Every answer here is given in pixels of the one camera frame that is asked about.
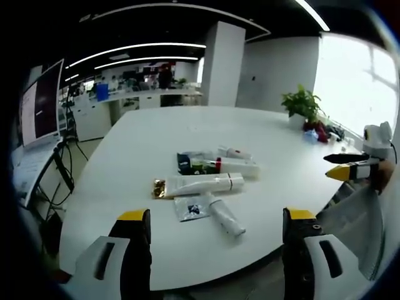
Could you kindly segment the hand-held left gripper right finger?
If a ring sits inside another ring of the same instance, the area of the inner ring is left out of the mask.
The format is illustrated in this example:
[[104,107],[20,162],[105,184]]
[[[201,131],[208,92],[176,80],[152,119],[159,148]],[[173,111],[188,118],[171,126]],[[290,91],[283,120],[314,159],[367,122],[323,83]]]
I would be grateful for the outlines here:
[[358,299],[358,258],[316,216],[285,207],[282,214],[284,299]]

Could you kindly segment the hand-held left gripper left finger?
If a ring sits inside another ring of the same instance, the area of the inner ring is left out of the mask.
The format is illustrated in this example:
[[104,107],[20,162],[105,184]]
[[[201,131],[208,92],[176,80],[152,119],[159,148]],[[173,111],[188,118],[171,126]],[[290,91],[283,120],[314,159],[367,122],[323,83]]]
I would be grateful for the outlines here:
[[71,299],[150,299],[151,264],[150,210],[126,211],[78,257],[66,291]]

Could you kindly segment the person's right hand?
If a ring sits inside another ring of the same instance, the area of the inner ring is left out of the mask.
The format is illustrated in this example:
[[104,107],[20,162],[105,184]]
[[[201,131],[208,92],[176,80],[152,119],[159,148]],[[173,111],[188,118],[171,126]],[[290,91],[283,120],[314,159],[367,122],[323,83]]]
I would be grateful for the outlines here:
[[388,160],[381,161],[379,163],[378,170],[371,178],[371,185],[378,192],[378,194],[382,194],[382,192],[388,185],[388,182],[393,175],[395,167],[396,165]]

